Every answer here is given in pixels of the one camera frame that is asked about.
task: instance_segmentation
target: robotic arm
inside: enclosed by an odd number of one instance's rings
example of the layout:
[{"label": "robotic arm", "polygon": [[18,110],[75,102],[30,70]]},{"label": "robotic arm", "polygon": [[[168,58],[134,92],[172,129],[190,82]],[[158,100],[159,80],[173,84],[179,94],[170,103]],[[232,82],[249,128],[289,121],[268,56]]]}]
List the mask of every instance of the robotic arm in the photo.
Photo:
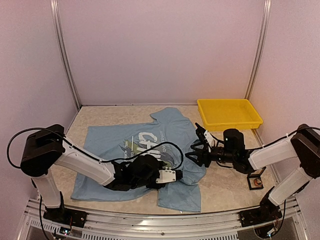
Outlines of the robotic arm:
[{"label": "robotic arm", "polygon": [[53,164],[74,170],[114,191],[128,191],[142,186],[160,189],[183,177],[181,170],[166,168],[165,162],[147,152],[132,162],[106,161],[66,138],[63,126],[55,124],[46,129],[28,136],[20,165],[43,197],[45,219],[83,228],[87,216],[84,211],[65,208],[63,195],[50,169]]},{"label": "robotic arm", "polygon": [[212,161],[232,163],[238,172],[250,174],[283,160],[297,157],[300,160],[300,166],[279,185],[270,189],[258,208],[240,212],[243,227],[281,218],[279,205],[292,194],[303,190],[309,181],[320,177],[320,135],[306,124],[300,125],[293,132],[294,135],[287,134],[279,141],[258,149],[245,149],[244,135],[236,129],[225,130],[222,141],[214,139],[199,124],[196,123],[196,126],[200,141],[191,146],[194,151],[186,153],[186,157],[199,166],[205,165],[208,168]]}]

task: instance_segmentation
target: yellow bin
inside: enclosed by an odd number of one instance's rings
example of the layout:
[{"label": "yellow bin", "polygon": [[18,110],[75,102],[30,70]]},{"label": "yellow bin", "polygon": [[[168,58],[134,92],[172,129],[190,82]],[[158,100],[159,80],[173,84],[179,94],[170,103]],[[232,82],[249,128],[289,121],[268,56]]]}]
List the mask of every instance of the yellow bin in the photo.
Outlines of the yellow bin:
[{"label": "yellow bin", "polygon": [[247,99],[198,99],[197,103],[208,131],[257,129],[264,122]]}]

